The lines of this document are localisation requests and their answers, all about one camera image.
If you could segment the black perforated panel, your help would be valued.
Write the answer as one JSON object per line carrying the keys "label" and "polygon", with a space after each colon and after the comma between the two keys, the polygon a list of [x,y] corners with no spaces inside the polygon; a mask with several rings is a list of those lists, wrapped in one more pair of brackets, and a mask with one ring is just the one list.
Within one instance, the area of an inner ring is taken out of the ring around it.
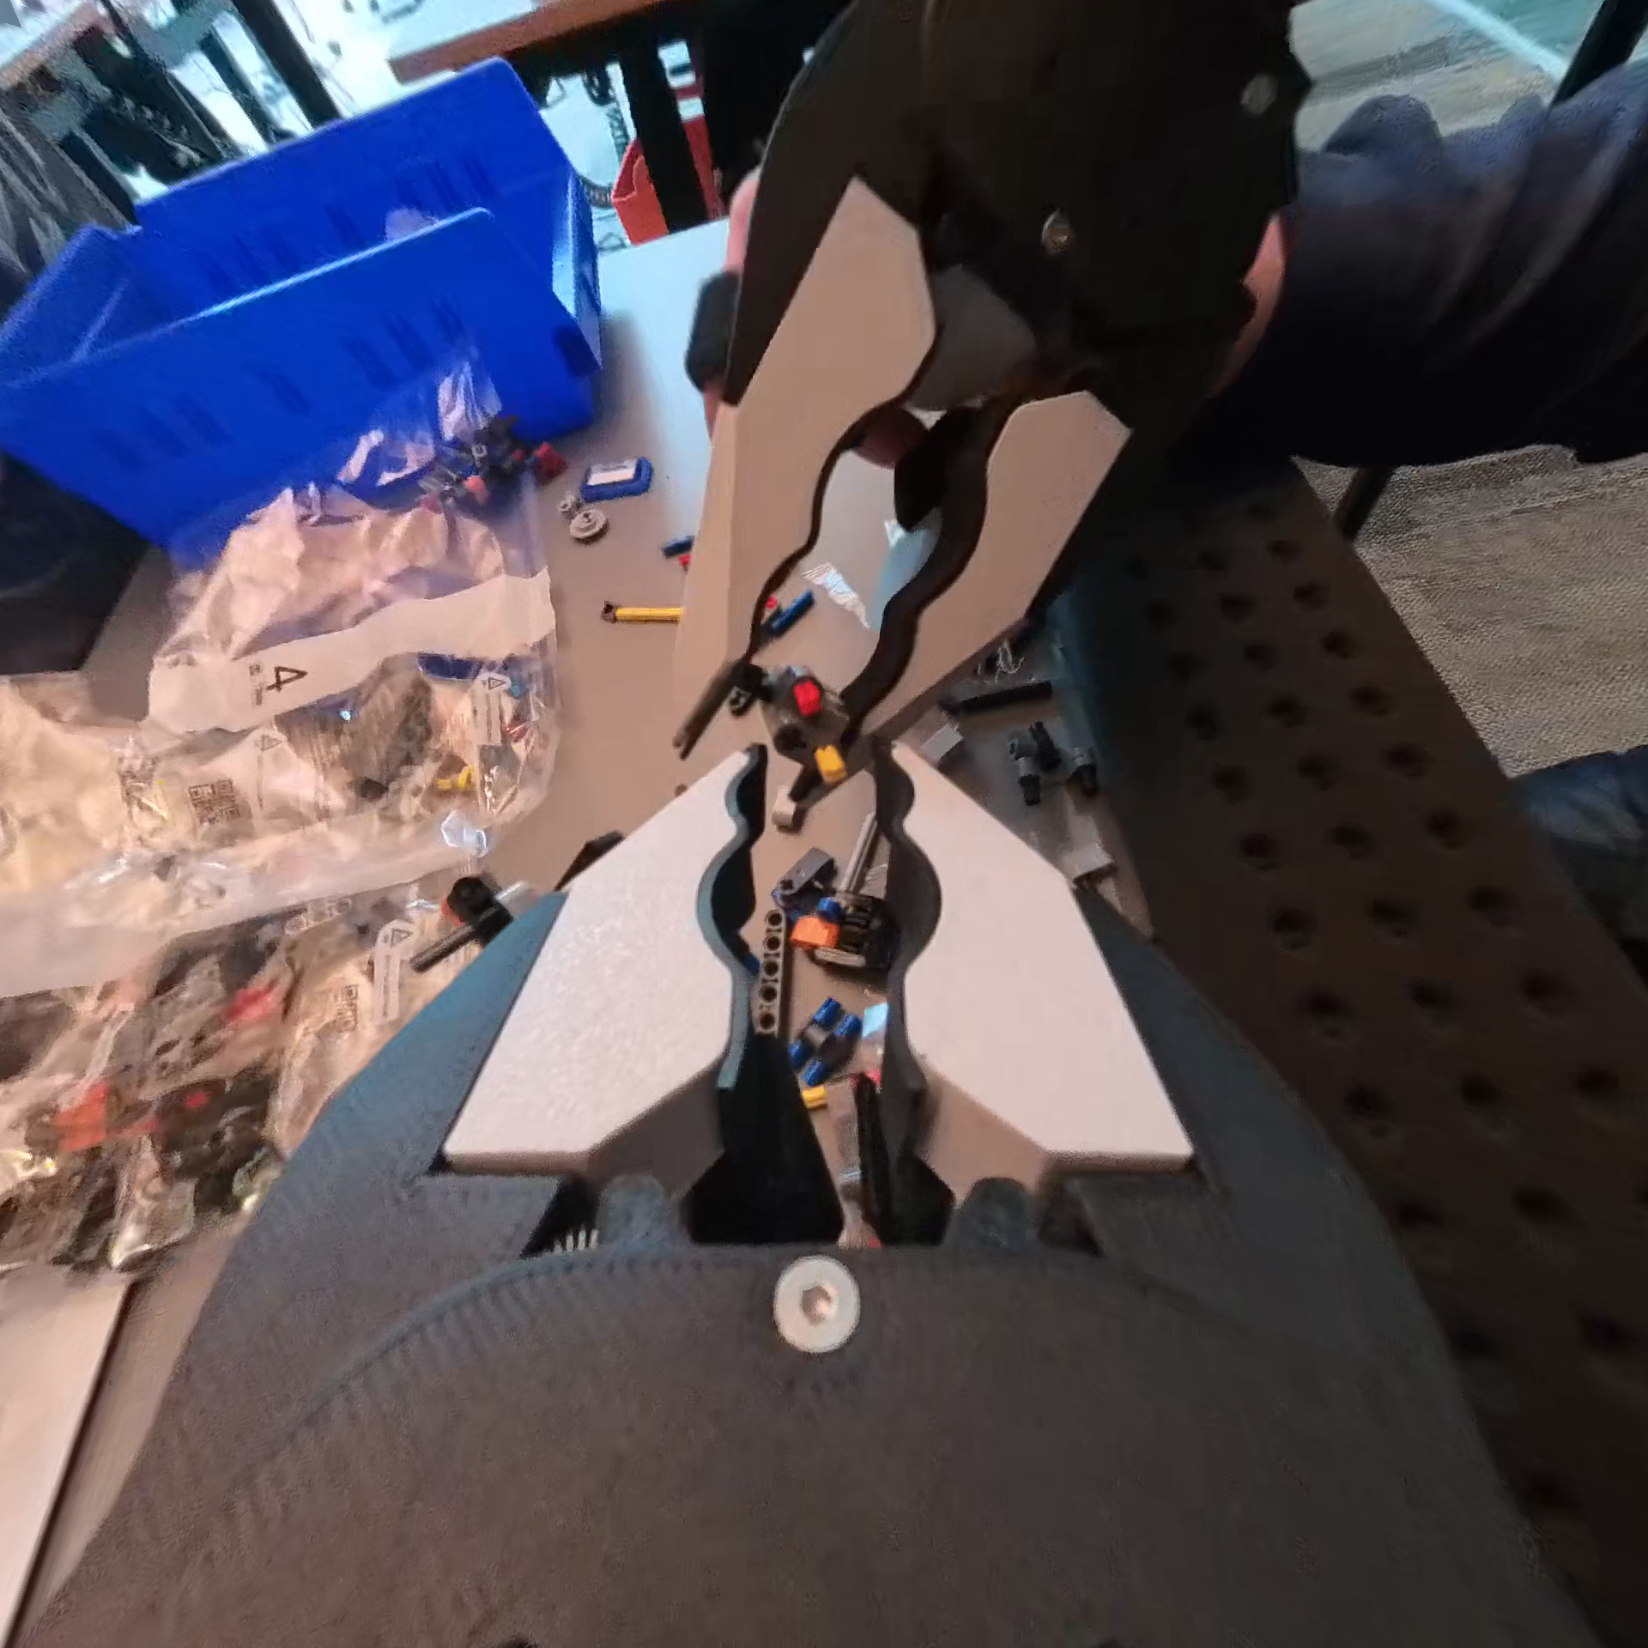
{"label": "black perforated panel", "polygon": [[1385,1212],[1540,1554],[1646,1624],[1644,983],[1328,510],[1200,457],[1057,608],[1165,955]]}

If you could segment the wooden background desk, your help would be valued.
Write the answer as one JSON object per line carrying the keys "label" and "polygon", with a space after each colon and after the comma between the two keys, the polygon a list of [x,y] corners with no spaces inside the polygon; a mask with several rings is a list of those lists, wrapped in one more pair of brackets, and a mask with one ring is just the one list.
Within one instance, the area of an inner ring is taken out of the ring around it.
{"label": "wooden background desk", "polygon": [[618,62],[641,45],[688,39],[702,8],[692,2],[427,2],[384,33],[384,62],[402,84],[490,57],[577,72]]}

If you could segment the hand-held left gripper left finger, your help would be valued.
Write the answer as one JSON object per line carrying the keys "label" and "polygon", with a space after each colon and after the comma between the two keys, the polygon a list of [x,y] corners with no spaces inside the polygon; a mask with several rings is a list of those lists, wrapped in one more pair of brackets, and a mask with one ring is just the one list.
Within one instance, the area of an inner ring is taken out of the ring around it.
{"label": "hand-held left gripper left finger", "polygon": [[473,1175],[645,1177],[714,1244],[834,1244],[841,1204],[786,1041],[751,1024],[769,749],[745,745],[543,896],[441,1147]]}

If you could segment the crumpled clear plastic bag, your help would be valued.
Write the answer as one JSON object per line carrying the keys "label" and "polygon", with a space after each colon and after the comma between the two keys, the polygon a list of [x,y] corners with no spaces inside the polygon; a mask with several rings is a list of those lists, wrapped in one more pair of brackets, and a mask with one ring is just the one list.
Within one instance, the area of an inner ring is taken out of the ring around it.
{"label": "crumpled clear plastic bag", "polygon": [[288,465],[278,488],[184,527],[168,616],[249,651],[528,578],[547,559],[537,498],[567,473],[563,443],[529,433],[476,357],[449,357]]}

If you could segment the black orange lego assembly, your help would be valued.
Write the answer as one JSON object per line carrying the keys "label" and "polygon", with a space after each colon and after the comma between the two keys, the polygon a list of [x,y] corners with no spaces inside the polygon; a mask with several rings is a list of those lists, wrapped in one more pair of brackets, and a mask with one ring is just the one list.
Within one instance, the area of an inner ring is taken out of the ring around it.
{"label": "black orange lego assembly", "polygon": [[459,877],[443,898],[443,936],[410,959],[410,971],[427,975],[453,955],[490,945],[541,894],[528,881],[498,885],[486,873]]}

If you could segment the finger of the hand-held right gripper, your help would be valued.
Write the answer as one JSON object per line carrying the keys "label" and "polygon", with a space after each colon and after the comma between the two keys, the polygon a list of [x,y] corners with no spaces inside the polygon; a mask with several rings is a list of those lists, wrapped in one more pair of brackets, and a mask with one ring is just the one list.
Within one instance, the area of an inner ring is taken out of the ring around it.
{"label": "finger of the hand-held right gripper", "polygon": [[1083,388],[1024,400],[975,431],[924,561],[883,606],[869,663],[837,694],[843,749],[896,737],[1020,626],[1128,435]]}
{"label": "finger of the hand-held right gripper", "polygon": [[869,414],[936,343],[920,235],[851,178],[739,398],[716,416],[673,655],[688,755],[751,657],[773,584],[818,535],[824,488]]}

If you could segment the blue plastic bin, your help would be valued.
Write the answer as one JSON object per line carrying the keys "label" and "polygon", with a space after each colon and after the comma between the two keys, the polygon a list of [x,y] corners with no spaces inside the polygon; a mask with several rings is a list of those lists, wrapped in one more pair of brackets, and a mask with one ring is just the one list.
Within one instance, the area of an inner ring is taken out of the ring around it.
{"label": "blue plastic bin", "polygon": [[590,206],[502,59],[76,233],[4,321],[2,445],[163,543],[459,357],[529,435],[598,414]]}

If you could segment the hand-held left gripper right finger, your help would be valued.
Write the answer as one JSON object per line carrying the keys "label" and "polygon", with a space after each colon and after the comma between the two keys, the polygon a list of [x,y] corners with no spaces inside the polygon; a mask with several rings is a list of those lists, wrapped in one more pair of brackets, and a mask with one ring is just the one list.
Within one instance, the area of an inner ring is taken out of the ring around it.
{"label": "hand-held left gripper right finger", "polygon": [[934,1244],[989,1181],[1042,1204],[1089,1175],[1181,1173],[1187,1126],[1079,890],[908,745],[873,777],[896,951],[855,1112],[879,1244]]}

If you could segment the small clear packet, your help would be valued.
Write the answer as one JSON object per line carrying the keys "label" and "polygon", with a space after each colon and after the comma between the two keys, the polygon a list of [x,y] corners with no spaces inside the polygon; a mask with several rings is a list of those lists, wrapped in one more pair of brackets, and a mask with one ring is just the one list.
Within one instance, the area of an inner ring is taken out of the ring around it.
{"label": "small clear packet", "polygon": [[830,561],[812,561],[796,575],[814,592],[824,594],[867,629],[879,629],[879,608],[851,582],[851,578]]}

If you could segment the person's leg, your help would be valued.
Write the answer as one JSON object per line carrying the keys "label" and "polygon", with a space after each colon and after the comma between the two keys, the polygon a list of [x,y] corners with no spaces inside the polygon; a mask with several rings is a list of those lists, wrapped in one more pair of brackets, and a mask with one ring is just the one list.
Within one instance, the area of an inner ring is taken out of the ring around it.
{"label": "person's leg", "polygon": [[1646,745],[1565,759],[1512,784],[1581,900],[1646,975]]}

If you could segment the small lego subassembly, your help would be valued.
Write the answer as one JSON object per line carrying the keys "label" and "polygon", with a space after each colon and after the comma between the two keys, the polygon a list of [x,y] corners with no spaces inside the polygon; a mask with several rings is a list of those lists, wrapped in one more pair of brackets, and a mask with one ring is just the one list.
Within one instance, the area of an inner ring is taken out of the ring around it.
{"label": "small lego subassembly", "polygon": [[839,973],[885,973],[898,932],[892,906],[871,885],[871,875],[867,861],[851,857],[841,871],[822,849],[806,849],[794,859],[771,892],[790,947]]}

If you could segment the black lego pins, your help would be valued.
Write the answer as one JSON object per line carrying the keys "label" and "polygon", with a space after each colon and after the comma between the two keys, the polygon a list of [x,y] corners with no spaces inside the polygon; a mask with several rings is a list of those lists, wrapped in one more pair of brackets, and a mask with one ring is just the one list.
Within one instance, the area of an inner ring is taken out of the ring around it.
{"label": "black lego pins", "polygon": [[1094,749],[1069,733],[1059,722],[1032,720],[1008,733],[1006,757],[1014,773],[1020,800],[1028,808],[1043,804],[1055,784],[1081,798],[1100,794],[1098,757]]}

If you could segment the clear bag white strip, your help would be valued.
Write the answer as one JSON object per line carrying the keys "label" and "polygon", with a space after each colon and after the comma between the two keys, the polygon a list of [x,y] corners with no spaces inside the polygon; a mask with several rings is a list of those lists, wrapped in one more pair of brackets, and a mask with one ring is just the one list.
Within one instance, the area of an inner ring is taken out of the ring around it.
{"label": "clear bag white strip", "polygon": [[243,910],[473,863],[545,794],[555,653],[545,569],[255,647],[180,624],[149,673],[157,790]]}
{"label": "clear bag white strip", "polygon": [[2,894],[43,896],[163,845],[157,757],[131,722],[94,720],[64,675],[2,682]]}

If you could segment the person's right forearm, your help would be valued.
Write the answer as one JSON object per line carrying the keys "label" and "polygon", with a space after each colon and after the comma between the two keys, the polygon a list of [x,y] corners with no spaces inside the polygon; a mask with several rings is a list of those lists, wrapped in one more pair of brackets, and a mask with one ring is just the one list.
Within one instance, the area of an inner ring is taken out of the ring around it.
{"label": "person's right forearm", "polygon": [[1300,163],[1277,302],[1195,439],[1330,467],[1646,449],[1646,66],[1444,133],[1367,100]]}

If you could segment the clear bag black orange parts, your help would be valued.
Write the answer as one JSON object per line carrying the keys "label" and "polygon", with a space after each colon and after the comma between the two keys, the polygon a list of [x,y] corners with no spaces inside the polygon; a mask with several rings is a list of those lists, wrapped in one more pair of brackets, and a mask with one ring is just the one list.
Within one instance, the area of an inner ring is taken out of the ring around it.
{"label": "clear bag black orange parts", "polygon": [[6,994],[4,1275],[141,1271],[253,1208],[329,1098],[478,951],[414,975],[445,928],[443,898],[408,883]]}

